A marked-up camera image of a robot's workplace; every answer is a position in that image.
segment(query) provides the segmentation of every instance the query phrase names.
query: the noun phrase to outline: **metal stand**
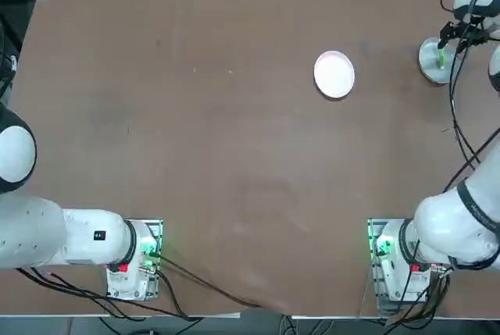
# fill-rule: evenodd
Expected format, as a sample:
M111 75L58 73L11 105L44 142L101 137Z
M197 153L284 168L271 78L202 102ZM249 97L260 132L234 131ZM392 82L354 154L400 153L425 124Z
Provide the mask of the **metal stand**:
M387 288L385 286L384 273L375 255L377 238L382 234L385 225L390 219L368 219L368 245L370 246L370 257L372 260L372 277L375 286L375 298L377 299L377 310L381 318L387 318L398 311L398 303L389 300Z
M450 81L453 58L455 57L455 48L446 44L440 58L438 51L439 38L431 37L426 39L419 50L419 64L424 76L434 84L445 85ZM453 72L460 67L462 58L456 57L455 68Z
M161 254L163 221L161 219L128 219L134 224L137 245L133 258L124 270L107 266L107 295L123 300L147 301L159 295L156 271L161 260L149 255Z

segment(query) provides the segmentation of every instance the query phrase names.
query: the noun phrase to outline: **brown table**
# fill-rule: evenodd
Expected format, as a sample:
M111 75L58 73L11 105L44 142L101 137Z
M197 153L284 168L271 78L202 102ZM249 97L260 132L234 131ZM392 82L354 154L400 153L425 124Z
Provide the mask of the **brown table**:
M24 190L162 218L165 253L268 308L358 315L366 219L411 216L462 164L443 131L447 90L416 61L450 18L438 0L39 2L12 100L39 147ZM313 63L330 49L355 66L341 102L313 85ZM500 118L491 50L475 48L459 82L459 119L476 147ZM95 267L58 271L103 290ZM0 277L10 298L1 313L100 313L14 272ZM441 315L500 317L497 282L455 274ZM173 285L189 313L241 309L175 274ZM376 314L370 292L364 315ZM166 292L154 304L172 308Z

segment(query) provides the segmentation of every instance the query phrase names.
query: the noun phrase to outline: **green object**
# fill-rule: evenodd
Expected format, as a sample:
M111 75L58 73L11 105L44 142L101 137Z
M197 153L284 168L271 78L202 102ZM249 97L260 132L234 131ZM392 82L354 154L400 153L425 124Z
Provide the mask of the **green object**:
M442 48L439 48L437 50L439 59L437 60L437 64L439 65L440 69L444 69L445 67L445 51Z

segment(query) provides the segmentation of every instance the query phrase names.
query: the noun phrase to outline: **sticker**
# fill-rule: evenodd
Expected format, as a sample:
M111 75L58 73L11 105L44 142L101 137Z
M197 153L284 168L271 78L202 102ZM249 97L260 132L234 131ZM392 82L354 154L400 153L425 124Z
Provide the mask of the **sticker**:
M94 231L94 241L106 240L106 231Z

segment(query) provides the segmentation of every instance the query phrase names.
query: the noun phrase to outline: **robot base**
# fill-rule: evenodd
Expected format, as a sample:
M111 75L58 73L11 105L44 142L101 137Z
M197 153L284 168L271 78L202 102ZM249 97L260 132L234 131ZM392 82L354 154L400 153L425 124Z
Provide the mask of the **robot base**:
M450 82L450 73L452 71L453 57L455 48L446 44L443 47L442 57L438 51L439 38L431 37L426 39L419 50L419 64L422 73L427 79L438 85L445 85ZM457 56L454 72L460 67L462 58Z
M399 308L410 265L402 257L398 233L404 219L368 219L368 242L372 258L371 272L381 316L393 315ZM430 269L413 271L403 302L414 302L427 289ZM420 301L425 301L424 294Z
M134 256L118 271L106 269L108 296L122 300L146 301L158 297L159 278L156 270L161 261L148 255L161 254L163 221L161 219L129 219L137 234Z

